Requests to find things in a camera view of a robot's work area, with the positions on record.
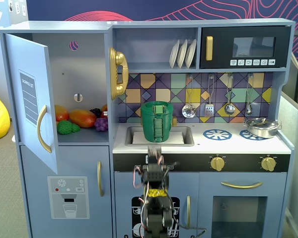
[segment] pot lid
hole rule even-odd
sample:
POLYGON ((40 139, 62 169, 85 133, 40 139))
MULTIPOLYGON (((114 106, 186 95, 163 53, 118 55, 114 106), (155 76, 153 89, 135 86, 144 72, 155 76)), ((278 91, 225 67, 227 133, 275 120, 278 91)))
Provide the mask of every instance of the pot lid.
POLYGON ((279 124, 267 118, 254 118, 246 121, 247 126, 261 130, 274 130, 279 127, 279 124))

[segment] green pitcher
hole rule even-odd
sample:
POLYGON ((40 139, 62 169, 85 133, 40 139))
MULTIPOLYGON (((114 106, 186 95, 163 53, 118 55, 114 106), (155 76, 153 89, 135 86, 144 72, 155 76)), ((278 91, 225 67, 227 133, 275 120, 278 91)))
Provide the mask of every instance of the green pitcher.
POLYGON ((154 101, 141 106, 141 117, 146 140, 164 142, 169 138, 172 126, 173 105, 154 101))

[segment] toy fruit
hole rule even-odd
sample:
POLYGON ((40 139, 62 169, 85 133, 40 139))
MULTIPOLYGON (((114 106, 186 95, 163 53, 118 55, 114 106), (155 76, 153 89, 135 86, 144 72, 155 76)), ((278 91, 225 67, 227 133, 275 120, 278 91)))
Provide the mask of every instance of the toy fruit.
POLYGON ((95 127, 97 131, 108 131, 108 119, 98 118, 95 122, 95 127))
POLYGON ((62 121, 62 120, 68 120, 69 119, 69 113, 66 110, 66 108, 55 105, 55 117, 56 121, 62 121))
POLYGON ((73 124, 68 120, 60 121, 56 128, 58 133, 62 135, 71 134, 72 132, 78 132, 80 130, 78 125, 73 124))
POLYGON ((101 108, 101 111, 102 111, 102 112, 107 111, 107 104, 105 104, 105 105, 101 108))
POLYGON ((100 118, 101 116, 101 110, 99 108, 94 108, 92 110, 89 110, 90 112, 94 113, 97 118, 100 118))
POLYGON ((90 111, 75 109, 70 113, 70 119, 78 126, 88 128, 94 125, 97 117, 90 111))

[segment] gold telephone handset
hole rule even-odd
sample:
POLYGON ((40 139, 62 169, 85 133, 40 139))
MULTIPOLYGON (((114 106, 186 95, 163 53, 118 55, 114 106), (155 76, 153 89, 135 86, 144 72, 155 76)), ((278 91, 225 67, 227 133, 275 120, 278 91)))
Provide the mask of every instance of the gold telephone handset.
POLYGON ((122 95, 125 92, 128 84, 128 78, 129 70, 126 57, 123 53, 115 51, 114 48, 110 48, 110 86, 112 100, 114 100, 117 96, 122 95), (118 83, 118 65, 121 65, 123 67, 122 83, 118 83))

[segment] cooking pot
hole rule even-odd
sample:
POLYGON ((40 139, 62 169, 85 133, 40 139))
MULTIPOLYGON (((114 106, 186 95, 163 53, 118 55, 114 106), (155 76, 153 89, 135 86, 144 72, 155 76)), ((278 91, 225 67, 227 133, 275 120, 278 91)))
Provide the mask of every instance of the cooking pot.
POLYGON ((243 121, 243 126, 247 127, 247 130, 259 137, 271 138, 277 134, 277 130, 282 129, 282 124, 270 120, 267 118, 254 118, 243 121))

